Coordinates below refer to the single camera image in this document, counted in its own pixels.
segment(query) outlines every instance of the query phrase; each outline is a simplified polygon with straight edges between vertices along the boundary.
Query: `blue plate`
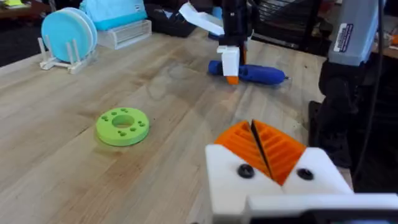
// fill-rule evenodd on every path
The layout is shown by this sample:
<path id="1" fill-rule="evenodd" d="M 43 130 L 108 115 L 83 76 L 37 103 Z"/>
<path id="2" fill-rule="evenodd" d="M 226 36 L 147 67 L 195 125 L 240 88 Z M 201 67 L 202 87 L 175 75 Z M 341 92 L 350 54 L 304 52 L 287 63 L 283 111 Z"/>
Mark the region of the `blue plate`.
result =
<path id="1" fill-rule="evenodd" d="M 67 42 L 70 43 L 73 51 L 72 40 L 76 40 L 80 58 L 86 57 L 92 45 L 92 37 L 87 35 L 85 25 L 73 16 L 62 13 L 62 11 L 51 13 L 43 21 L 42 37 L 47 46 L 46 35 L 49 36 L 54 56 L 66 62 L 70 62 L 66 45 Z M 74 61 L 76 61 L 76 57 L 74 54 L 72 55 Z"/>
<path id="2" fill-rule="evenodd" d="M 95 46 L 97 45 L 97 42 L 98 42 L 98 33 L 97 33 L 97 29 L 95 28 L 94 22 L 82 10 L 75 9 L 73 7 L 66 7 L 66 8 L 63 8 L 62 10 L 69 10 L 69 11 L 75 12 L 75 13 L 79 14 L 87 22 L 88 26 L 91 29 L 91 32 L 93 33 L 94 39 L 93 39 L 93 46 L 92 46 L 91 50 L 94 50 Z"/>

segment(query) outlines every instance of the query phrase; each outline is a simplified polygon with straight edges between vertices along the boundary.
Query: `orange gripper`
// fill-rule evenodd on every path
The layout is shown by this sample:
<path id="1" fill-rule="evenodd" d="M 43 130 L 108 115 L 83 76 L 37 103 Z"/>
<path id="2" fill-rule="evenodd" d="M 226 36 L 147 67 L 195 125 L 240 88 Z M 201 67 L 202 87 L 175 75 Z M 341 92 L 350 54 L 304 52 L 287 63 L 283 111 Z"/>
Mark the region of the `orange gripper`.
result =
<path id="1" fill-rule="evenodd" d="M 254 120 L 242 121 L 222 133 L 215 144 L 235 153 L 282 185 L 300 159 L 305 146 L 285 133 Z"/>

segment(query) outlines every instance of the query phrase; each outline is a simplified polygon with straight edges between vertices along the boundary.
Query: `green 3d printed part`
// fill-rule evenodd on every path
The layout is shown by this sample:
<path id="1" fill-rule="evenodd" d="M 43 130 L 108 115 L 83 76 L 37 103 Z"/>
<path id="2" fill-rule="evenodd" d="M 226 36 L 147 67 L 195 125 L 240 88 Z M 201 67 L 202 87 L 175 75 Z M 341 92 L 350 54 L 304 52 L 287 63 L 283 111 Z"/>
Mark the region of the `green 3d printed part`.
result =
<path id="1" fill-rule="evenodd" d="M 101 115 L 97 136 L 112 146 L 130 146 L 142 141 L 149 132 L 149 120 L 140 110 L 115 108 Z"/>

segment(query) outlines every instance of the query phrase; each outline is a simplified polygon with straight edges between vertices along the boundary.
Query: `label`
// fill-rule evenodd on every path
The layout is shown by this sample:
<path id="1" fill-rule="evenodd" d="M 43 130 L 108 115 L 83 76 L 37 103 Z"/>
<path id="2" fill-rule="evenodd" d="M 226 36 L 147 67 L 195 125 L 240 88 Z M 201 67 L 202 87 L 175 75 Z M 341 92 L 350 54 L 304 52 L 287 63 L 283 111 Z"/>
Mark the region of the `label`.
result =
<path id="1" fill-rule="evenodd" d="M 354 24 L 341 24 L 338 30 L 337 41 L 335 44 L 335 48 L 333 49 L 335 52 L 346 52 L 349 44 L 349 40 L 351 38 L 351 34 L 353 33 Z"/>

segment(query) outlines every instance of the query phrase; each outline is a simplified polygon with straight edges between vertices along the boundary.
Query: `black screw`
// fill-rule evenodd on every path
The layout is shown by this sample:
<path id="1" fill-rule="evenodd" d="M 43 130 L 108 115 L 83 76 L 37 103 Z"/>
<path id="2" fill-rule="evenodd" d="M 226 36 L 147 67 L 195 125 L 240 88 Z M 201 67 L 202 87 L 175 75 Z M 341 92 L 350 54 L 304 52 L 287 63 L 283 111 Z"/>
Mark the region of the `black screw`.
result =
<path id="1" fill-rule="evenodd" d="M 297 175 L 303 180 L 313 180 L 313 173 L 308 169 L 298 169 Z"/>
<path id="2" fill-rule="evenodd" d="M 254 177 L 254 169 L 249 164 L 242 164 L 238 168 L 238 174 L 242 178 L 250 179 Z"/>

